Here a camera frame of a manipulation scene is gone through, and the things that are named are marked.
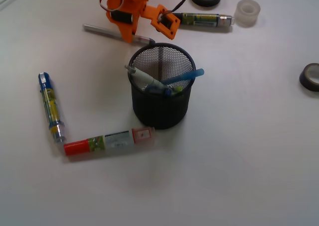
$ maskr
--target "black cable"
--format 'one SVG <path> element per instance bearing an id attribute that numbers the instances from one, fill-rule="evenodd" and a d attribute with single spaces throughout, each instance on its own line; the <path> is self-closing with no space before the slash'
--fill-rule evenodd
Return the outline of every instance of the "black cable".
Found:
<path id="1" fill-rule="evenodd" d="M 179 4 L 178 5 L 176 5 L 176 7 L 175 8 L 173 8 L 173 10 L 171 11 L 171 12 L 175 12 L 176 10 L 178 10 L 179 9 L 179 7 L 181 7 L 182 6 L 182 4 L 185 2 L 186 0 L 182 0 L 181 2 L 179 2 Z"/>
<path id="2" fill-rule="evenodd" d="M 163 18 L 164 16 L 166 16 L 167 14 L 169 13 L 173 13 L 175 12 L 176 10 L 179 9 L 179 7 L 181 7 L 183 5 L 183 3 L 185 3 L 186 0 L 182 0 L 181 2 L 178 3 L 178 5 L 175 6 L 175 8 L 173 8 L 173 10 L 168 10 L 166 13 L 164 13 L 161 18 Z"/>

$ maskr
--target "black mesh pencil cup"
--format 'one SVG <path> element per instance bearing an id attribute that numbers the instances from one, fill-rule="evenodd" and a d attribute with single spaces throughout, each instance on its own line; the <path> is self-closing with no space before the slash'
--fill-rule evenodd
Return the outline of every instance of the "black mesh pencil cup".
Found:
<path id="1" fill-rule="evenodd" d="M 159 81 L 196 70 L 193 59 L 185 50 L 168 43 L 156 43 L 141 48 L 131 58 L 129 65 Z M 155 129 L 168 129 L 183 119 L 194 79 L 170 84 L 169 87 L 172 88 L 183 88 L 181 92 L 170 97 L 146 92 L 147 84 L 130 74 L 129 80 L 133 110 L 144 125 Z"/>

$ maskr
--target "silver pen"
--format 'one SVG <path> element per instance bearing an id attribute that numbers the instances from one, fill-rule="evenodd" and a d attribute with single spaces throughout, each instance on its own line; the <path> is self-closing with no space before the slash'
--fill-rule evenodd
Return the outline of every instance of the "silver pen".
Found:
<path id="1" fill-rule="evenodd" d="M 98 33 L 98 34 L 102 34 L 102 35 L 107 36 L 107 37 L 123 40 L 121 34 L 113 32 L 113 31 L 108 30 L 106 28 L 101 28 L 101 27 L 88 25 L 88 24 L 84 24 L 82 26 L 83 26 L 83 29 L 85 31 Z M 146 44 L 146 45 L 155 43 L 155 41 L 153 39 L 147 38 L 147 37 L 143 37 L 143 36 L 139 36 L 139 35 L 133 35 L 132 42 L 133 43 Z"/>

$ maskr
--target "orange plastic part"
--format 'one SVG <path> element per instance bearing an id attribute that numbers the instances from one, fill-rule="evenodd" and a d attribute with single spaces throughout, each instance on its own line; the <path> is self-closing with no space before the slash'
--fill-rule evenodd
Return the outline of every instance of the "orange plastic part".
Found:
<path id="1" fill-rule="evenodd" d="M 170 29 L 159 22 L 159 15 L 166 13 L 168 10 L 161 4 L 157 8 L 152 6 L 146 6 L 141 12 L 142 18 L 151 19 L 151 25 L 153 25 L 156 30 L 164 34 L 169 39 L 174 39 L 176 32 L 178 30 L 180 20 L 174 14 L 169 13 L 165 17 L 171 22 Z"/>
<path id="2" fill-rule="evenodd" d="M 108 0 L 107 5 L 109 9 L 118 8 L 122 0 Z M 112 12 L 107 11 L 106 16 L 111 23 L 118 26 L 122 38 L 131 43 L 133 40 L 132 34 L 135 34 L 138 27 L 138 20 L 141 17 L 151 20 L 151 25 L 154 26 L 159 32 L 163 33 L 167 38 L 174 39 L 178 30 L 180 20 L 172 13 L 166 15 L 166 18 L 171 22 L 171 27 L 168 29 L 166 26 L 158 21 L 159 15 L 167 11 L 167 9 L 159 4 L 156 7 L 147 6 L 148 0 L 124 0 L 122 7 L 119 11 L 130 13 L 132 15 L 132 24 L 119 22 L 112 19 Z"/>

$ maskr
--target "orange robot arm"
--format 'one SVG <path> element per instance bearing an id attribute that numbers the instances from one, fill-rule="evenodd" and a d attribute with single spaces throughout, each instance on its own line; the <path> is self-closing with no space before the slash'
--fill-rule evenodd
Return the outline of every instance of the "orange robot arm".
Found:
<path id="1" fill-rule="evenodd" d="M 151 25 L 159 32 L 163 33 L 169 39 L 174 39 L 180 20 L 172 13 L 159 4 L 156 7 L 147 6 L 148 0 L 108 0 L 108 7 L 105 8 L 106 16 L 111 23 L 118 26 L 123 39 L 132 42 L 132 34 L 137 31 L 139 17 L 151 20 Z M 160 15 L 165 14 L 165 20 L 168 24 L 160 22 Z"/>

